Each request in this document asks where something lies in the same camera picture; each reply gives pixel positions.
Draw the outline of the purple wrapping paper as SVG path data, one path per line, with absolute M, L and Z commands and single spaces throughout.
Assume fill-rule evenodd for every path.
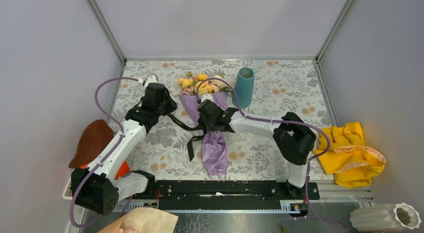
M 198 125 L 200 115 L 195 95 L 181 94 L 180 100 L 191 120 Z M 223 134 L 208 131 L 201 143 L 201 160 L 209 176 L 224 176 L 228 169 L 227 145 Z

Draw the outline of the yellow pink flower bunch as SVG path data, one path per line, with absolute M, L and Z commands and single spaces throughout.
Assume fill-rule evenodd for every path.
M 202 96 L 204 94 L 230 91 L 227 84 L 223 82 L 223 76 L 223 73 L 212 76 L 212 78 L 221 80 L 209 79 L 210 77 L 207 74 L 199 73 L 194 75 L 189 71 L 186 78 L 181 77 L 177 80 L 177 85 L 181 88 L 181 95 Z

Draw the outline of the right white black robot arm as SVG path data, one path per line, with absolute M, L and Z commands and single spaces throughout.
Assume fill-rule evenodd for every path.
M 293 199 L 306 192 L 307 161 L 316 141 L 315 133 L 293 112 L 280 119 L 243 116 L 235 107 L 223 110 L 210 99 L 197 107 L 200 121 L 209 131 L 249 133 L 274 140 L 283 158 L 288 161 L 287 194 Z

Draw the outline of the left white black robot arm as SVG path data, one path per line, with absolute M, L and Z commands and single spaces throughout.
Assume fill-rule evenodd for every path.
M 122 163 L 158 123 L 159 118 L 177 109 L 176 102 L 163 84 L 145 83 L 144 88 L 140 105 L 127 112 L 120 130 L 100 155 L 86 168 L 76 168 L 72 172 L 73 205 L 107 216 L 121 200 L 135 194 L 148 199 L 155 194 L 155 177 L 146 171 L 133 170 L 116 178 Z

